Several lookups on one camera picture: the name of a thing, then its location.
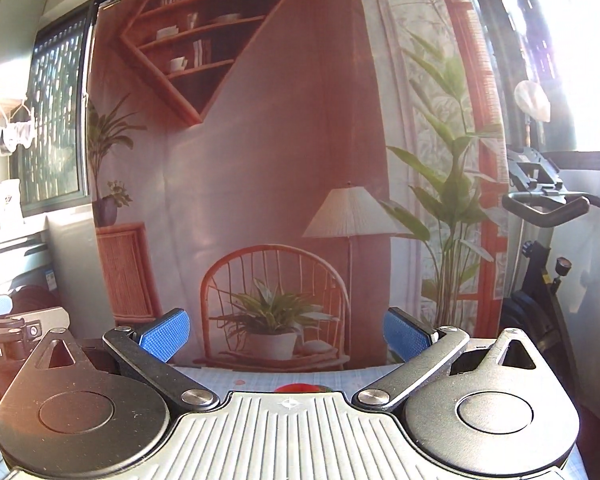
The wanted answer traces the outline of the red plastic bowl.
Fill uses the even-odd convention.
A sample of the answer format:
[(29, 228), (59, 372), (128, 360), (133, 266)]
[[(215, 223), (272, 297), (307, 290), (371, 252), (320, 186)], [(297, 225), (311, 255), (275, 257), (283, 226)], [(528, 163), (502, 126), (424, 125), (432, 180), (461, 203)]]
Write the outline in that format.
[(327, 392), (328, 388), (322, 385), (307, 384), (306, 382), (293, 382), (277, 387), (275, 393), (320, 393)]

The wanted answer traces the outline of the blue plaid bed sheet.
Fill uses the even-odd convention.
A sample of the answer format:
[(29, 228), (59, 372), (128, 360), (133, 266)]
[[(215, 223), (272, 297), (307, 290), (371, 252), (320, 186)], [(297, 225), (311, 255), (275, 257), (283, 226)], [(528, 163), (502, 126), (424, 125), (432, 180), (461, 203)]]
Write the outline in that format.
[(176, 366), (183, 375), (199, 382), (224, 400), (230, 391), (273, 392), (290, 384), (323, 386), (332, 391), (342, 391), (348, 400), (353, 393), (387, 375), (398, 364), (372, 366), (359, 370), (333, 370), (312, 373), (243, 372), (213, 367)]

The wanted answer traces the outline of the window with dark grille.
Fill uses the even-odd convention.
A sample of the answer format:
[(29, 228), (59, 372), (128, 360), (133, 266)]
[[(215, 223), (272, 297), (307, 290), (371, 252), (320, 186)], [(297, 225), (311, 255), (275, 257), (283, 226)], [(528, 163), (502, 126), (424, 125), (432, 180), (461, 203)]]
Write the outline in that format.
[(12, 162), (27, 216), (72, 205), (86, 195), (81, 104), (89, 32), (90, 14), (82, 9), (36, 36), (27, 91), (34, 138), (27, 148), (17, 148)]

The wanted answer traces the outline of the black exercise bike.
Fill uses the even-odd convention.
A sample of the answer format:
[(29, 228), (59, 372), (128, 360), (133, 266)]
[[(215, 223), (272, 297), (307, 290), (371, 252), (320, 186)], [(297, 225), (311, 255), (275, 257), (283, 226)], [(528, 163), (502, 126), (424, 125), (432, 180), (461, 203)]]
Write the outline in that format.
[[(587, 192), (570, 192), (559, 170), (530, 146), (507, 150), (509, 179), (516, 188), (502, 197), (503, 207), (538, 228), (554, 228), (600, 208), (600, 197)], [(562, 278), (572, 263), (556, 259), (556, 278), (546, 265), (550, 248), (537, 240), (527, 240), (520, 254), (529, 259), (521, 289), (503, 300), (501, 328), (523, 330), (540, 350), (567, 393), (577, 399), (580, 393), (576, 358), (565, 317), (557, 297)]]

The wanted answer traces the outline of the printed room backdrop cloth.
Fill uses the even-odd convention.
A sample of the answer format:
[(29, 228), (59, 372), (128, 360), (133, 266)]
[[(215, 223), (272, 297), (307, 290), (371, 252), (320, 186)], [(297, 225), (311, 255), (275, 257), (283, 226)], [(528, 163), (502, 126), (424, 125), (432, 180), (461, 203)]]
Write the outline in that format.
[(179, 307), (181, 366), (384, 364), (398, 307), (498, 330), (504, 132), (471, 0), (118, 0), (91, 172), (114, 316)]

